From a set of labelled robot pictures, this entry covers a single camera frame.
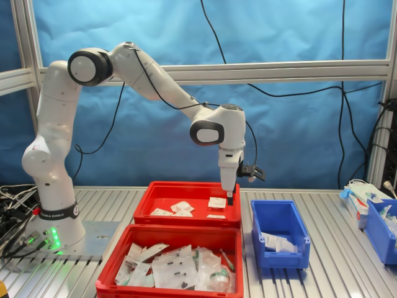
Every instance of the blue plastic bin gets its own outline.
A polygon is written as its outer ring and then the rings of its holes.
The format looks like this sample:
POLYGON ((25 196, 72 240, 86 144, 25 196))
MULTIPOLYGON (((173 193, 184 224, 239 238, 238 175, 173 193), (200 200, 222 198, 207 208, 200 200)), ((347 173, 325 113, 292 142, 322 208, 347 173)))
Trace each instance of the blue plastic bin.
POLYGON ((383 264, 397 264, 397 250, 395 249, 396 237, 379 215, 379 211, 391 205, 389 212, 397 215, 397 201, 394 199, 383 200, 383 203, 373 203, 368 200, 368 217, 365 233, 372 243, 383 264))
POLYGON ((310 238, 293 201, 251 201, 252 240, 256 262, 261 268, 298 268, 309 266, 310 238), (265 247, 265 232, 287 238, 298 253, 276 253, 265 247))

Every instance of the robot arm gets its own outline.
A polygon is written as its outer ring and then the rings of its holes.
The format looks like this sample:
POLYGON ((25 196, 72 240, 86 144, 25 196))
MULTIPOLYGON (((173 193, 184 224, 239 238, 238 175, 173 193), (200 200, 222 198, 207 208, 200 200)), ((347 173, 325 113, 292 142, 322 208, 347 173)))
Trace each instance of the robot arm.
POLYGON ((245 115, 235 105, 211 110, 189 94, 134 43, 125 42, 111 52, 88 48, 74 53, 68 62, 70 77, 79 85, 95 86, 117 76, 143 97, 169 102, 191 121, 190 136, 201 146, 219 144, 222 188, 232 196, 236 172, 244 159, 245 115))
POLYGON ((221 186, 228 198, 233 198, 236 174, 263 178, 255 166, 243 166, 246 126, 242 108, 225 104, 212 110, 199 104, 131 42, 121 43, 111 52, 82 49, 68 62, 56 61, 48 67, 38 103, 37 136, 22 158, 22 166, 34 178, 40 195, 40 212, 29 222, 26 233, 49 237, 49 246, 41 250, 71 246, 85 234, 65 158, 70 151, 81 87, 96 86, 112 76, 149 100, 163 99, 178 109, 192 106, 181 109, 192 121, 190 136, 198 145, 219 145, 221 186))

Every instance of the metal workbench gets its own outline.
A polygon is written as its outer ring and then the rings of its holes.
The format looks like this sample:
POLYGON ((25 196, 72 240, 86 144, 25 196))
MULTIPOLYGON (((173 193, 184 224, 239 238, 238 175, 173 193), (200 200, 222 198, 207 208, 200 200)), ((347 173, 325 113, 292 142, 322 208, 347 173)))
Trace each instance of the metal workbench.
MULTIPOLYGON (((95 297, 95 281, 133 213, 144 187, 77 187, 84 220, 120 221, 104 261, 46 259, 13 260, 0 270, 10 297, 95 297)), ((254 298, 397 297, 397 266, 384 266, 367 236, 354 221, 338 191, 242 189, 244 296, 254 298), (307 270, 258 270, 252 246, 253 199, 292 199, 311 237, 307 270)))

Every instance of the red plastic bin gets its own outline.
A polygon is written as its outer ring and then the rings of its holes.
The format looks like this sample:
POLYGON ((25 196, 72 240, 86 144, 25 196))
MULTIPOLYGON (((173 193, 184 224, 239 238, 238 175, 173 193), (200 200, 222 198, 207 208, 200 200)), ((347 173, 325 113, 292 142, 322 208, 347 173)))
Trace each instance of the red plastic bin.
POLYGON ((235 228, 129 225, 120 237, 95 285, 98 298, 243 298, 243 252, 241 232, 235 228), (133 242, 140 246, 147 247, 163 242, 170 245, 167 250, 173 250, 191 244, 192 248, 197 246, 208 248, 217 256, 220 256, 220 248, 222 248, 236 269, 236 292, 232 294, 158 289, 154 287, 117 286, 114 283, 114 279, 124 256, 128 253, 133 242))
POLYGON ((232 206, 226 203, 224 209, 211 208, 208 206, 210 197, 227 199, 226 192, 222 189, 220 183, 155 181, 149 185, 136 208, 134 221, 136 224, 150 225, 240 228, 239 185, 236 184, 232 206), (171 212, 171 206, 180 201, 186 201, 194 208, 192 211, 193 217, 150 216, 155 208, 171 212), (225 219, 207 218, 209 214, 224 215, 225 219))

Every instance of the cardboard box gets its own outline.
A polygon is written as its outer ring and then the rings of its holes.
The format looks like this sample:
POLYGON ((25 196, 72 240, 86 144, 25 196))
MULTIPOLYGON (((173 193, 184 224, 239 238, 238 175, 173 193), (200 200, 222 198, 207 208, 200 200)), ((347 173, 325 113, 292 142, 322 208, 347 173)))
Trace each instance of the cardboard box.
POLYGON ((350 215, 355 219, 357 227, 360 229, 365 229, 367 226, 367 216, 368 216, 368 205, 367 202, 363 202, 357 198, 354 194, 349 194, 347 199, 342 199, 350 215))

